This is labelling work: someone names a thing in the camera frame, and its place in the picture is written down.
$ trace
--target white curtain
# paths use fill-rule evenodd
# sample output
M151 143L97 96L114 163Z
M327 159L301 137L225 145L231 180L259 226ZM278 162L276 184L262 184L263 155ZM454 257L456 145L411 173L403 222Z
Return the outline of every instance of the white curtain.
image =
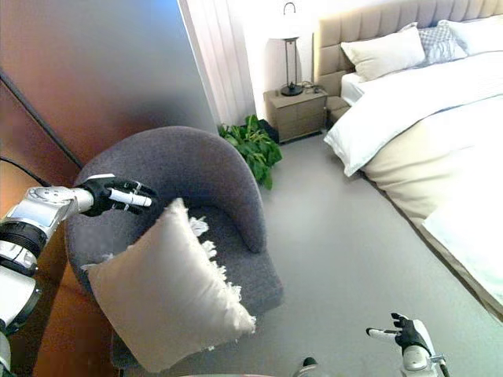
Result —
M255 114L252 80L237 0L183 0L220 123L244 124Z

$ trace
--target table lamp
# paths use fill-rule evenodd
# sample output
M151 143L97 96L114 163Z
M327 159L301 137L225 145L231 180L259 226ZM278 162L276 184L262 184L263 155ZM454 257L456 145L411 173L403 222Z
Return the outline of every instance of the table lamp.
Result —
M286 86L281 88L281 94L284 96L297 96L303 92L303 88L297 85L297 39L303 31L303 20L297 13L296 6L293 2L285 3L283 7L283 17L278 21L273 33L272 39L282 39L285 41L285 57L286 57ZM295 81L290 80L288 46L293 45L293 58L295 61Z

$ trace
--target lamp base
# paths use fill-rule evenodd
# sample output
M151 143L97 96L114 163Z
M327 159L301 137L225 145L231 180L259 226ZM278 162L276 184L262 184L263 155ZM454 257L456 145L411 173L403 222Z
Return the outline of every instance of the lamp base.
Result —
M290 84L281 88L281 94L287 97L298 96L303 92L303 88L300 85Z

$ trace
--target bed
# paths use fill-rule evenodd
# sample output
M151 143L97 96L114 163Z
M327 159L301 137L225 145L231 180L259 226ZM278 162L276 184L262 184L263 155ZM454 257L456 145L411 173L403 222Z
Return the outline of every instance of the bed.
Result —
M503 0L394 1L323 17L314 38L314 81L328 92L335 122L325 141L345 174L360 170L375 182L500 320L502 14ZM456 45L439 64L425 63L432 27L448 27ZM482 30L496 34L472 43ZM418 35L423 53L413 47ZM402 69L379 71L377 38L387 41L387 64ZM399 63L396 46L404 45L411 50Z

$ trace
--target gray carpet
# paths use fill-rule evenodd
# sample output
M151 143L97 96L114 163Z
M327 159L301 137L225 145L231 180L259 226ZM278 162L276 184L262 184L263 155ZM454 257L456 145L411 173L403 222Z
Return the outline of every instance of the gray carpet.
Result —
M159 375L290 376L306 356L334 377L399 375L398 347L365 334L390 328L392 311L425 322L453 377L503 375L503 326L393 206L367 181L346 178L322 136L281 149L263 201L285 303L259 319L255 335Z

